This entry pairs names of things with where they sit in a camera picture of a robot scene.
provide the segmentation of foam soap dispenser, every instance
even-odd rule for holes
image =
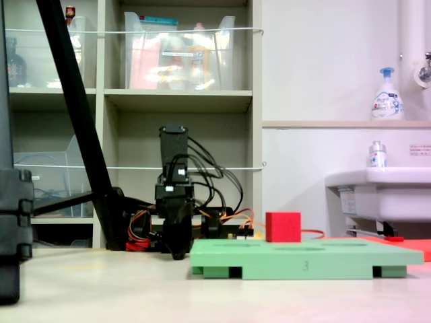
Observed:
[[[398,91],[391,82],[392,67],[380,70],[384,82],[377,92],[374,105],[371,110],[373,120],[404,120],[404,104]]]

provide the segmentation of circular hole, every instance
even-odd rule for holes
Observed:
[[[260,244],[216,244],[217,247],[235,247],[235,248],[241,248],[241,247],[260,247]]]
[[[322,251],[324,248],[313,248],[313,247],[279,247],[274,248],[279,251]]]
[[[328,247],[363,247],[367,246],[368,244],[349,244],[349,243],[343,243],[343,244],[321,244],[322,246],[328,246]]]

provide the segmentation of red cube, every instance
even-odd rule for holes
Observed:
[[[268,242],[301,242],[301,212],[267,212]]]

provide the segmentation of blue pump cap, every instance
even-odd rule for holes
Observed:
[[[383,74],[383,77],[386,79],[391,78],[391,74],[394,72],[395,70],[392,67],[385,67],[384,69],[380,70],[380,73]]]

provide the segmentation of white floor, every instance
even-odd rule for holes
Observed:
[[[431,263],[406,279],[203,280],[170,255],[35,250],[22,276],[1,323],[431,322]]]

